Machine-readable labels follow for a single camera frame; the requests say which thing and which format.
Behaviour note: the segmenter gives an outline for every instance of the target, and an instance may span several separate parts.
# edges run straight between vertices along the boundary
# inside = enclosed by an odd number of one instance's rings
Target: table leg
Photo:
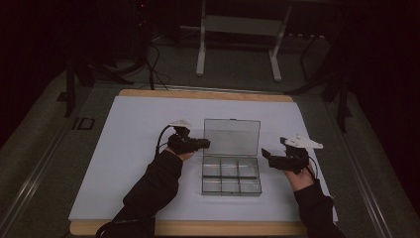
[[[277,81],[277,82],[281,81],[280,68],[278,67],[278,61],[277,61],[277,53],[278,53],[278,49],[280,48],[281,41],[283,40],[283,37],[284,37],[284,32],[286,30],[287,21],[289,19],[290,12],[291,12],[291,6],[288,6],[286,13],[284,15],[284,18],[283,18],[283,22],[280,26],[280,29],[278,30],[275,46],[273,49],[268,51],[269,61],[271,63],[272,75],[274,77],[274,81]]]
[[[201,27],[200,27],[200,49],[197,61],[197,76],[204,74],[204,63],[206,61],[206,0],[201,1]]]

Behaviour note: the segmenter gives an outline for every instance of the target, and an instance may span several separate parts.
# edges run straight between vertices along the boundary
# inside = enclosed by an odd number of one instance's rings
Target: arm
[[[192,155],[176,155],[170,148],[157,155],[100,237],[154,237],[155,214],[175,198],[183,162]]]
[[[284,172],[294,190],[299,215],[308,237],[345,237],[333,222],[333,199],[324,195],[318,179],[305,169],[298,175]]]

